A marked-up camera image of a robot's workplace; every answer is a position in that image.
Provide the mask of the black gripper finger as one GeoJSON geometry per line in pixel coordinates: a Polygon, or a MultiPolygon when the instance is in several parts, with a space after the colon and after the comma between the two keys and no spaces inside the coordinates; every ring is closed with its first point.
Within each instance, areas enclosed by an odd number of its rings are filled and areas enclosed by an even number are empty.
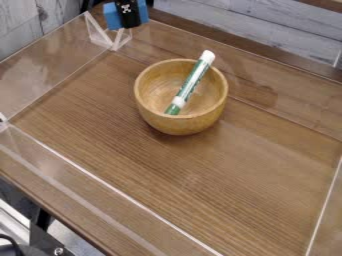
{"type": "Polygon", "coordinates": [[[124,28],[140,25],[138,0],[115,0],[116,10],[124,28]]]}

